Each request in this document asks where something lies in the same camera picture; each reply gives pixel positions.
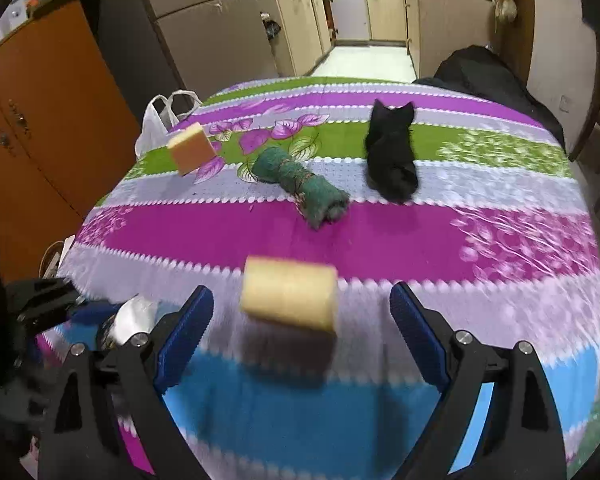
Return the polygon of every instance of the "sponge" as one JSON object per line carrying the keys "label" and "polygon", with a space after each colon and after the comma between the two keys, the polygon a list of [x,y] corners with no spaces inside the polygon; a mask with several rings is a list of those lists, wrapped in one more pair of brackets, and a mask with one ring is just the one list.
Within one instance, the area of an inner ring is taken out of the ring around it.
{"label": "sponge", "polygon": [[253,317],[333,333],[337,294],[335,267],[249,256],[240,308]]}
{"label": "sponge", "polygon": [[200,123],[193,123],[183,132],[171,137],[167,142],[167,149],[180,175],[196,170],[216,156]]}

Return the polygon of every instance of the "electrical outlet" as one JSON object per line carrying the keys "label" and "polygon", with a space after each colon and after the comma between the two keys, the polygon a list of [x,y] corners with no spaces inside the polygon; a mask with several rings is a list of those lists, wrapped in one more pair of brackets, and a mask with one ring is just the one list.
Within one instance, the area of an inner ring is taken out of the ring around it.
{"label": "electrical outlet", "polygon": [[571,101],[570,97],[567,97],[566,95],[563,95],[560,98],[560,110],[562,110],[563,112],[569,113],[569,110],[571,110],[571,104],[572,103],[573,103],[573,101]]}

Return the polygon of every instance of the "striped tablecloth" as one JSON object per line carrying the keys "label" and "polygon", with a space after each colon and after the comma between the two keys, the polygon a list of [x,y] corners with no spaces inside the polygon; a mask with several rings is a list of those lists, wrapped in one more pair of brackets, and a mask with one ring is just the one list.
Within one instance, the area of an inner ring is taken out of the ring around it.
{"label": "striped tablecloth", "polygon": [[[416,108],[420,189],[405,205],[365,183],[375,99]],[[242,84],[178,127],[192,122],[218,156],[180,177],[164,148],[147,153],[88,215],[61,273],[89,296],[142,294],[163,311],[199,284],[213,291],[209,329],[164,397],[212,478],[392,475],[438,400],[388,313],[396,280],[483,343],[531,341],[574,455],[600,373],[600,266],[578,184],[540,124],[455,92],[344,78]],[[350,193],[341,221],[314,232],[281,188],[255,182],[250,167],[272,144]],[[337,267],[333,349],[238,311],[248,254]],[[66,324],[44,339],[63,356],[93,335]],[[454,468],[470,460],[489,396],[485,386]],[[132,421],[120,422],[146,465]]]}

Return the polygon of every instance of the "orange object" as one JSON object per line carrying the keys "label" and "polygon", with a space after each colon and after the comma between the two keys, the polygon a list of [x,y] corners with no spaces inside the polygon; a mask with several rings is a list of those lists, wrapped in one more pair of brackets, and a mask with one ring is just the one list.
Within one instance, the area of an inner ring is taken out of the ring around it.
{"label": "orange object", "polygon": [[200,123],[194,123],[183,132],[171,137],[167,149],[181,176],[196,170],[216,156]]}

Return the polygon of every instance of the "bolt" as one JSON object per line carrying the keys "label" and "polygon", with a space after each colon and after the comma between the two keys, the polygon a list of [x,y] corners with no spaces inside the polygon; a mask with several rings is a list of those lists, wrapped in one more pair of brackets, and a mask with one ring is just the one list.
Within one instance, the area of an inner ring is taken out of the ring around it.
{"label": "bolt", "polygon": [[462,345],[468,345],[471,341],[474,340],[474,336],[472,336],[466,330],[458,330],[456,332],[456,340]]}
{"label": "bolt", "polygon": [[78,356],[84,352],[85,346],[84,343],[76,343],[75,345],[71,345],[69,351],[72,355]]}
{"label": "bolt", "polygon": [[138,332],[137,334],[131,336],[130,341],[133,346],[140,348],[141,346],[147,344],[147,342],[149,341],[149,336],[144,332]]}
{"label": "bolt", "polygon": [[529,355],[534,352],[534,348],[529,341],[520,341],[518,343],[518,350],[523,354]]}

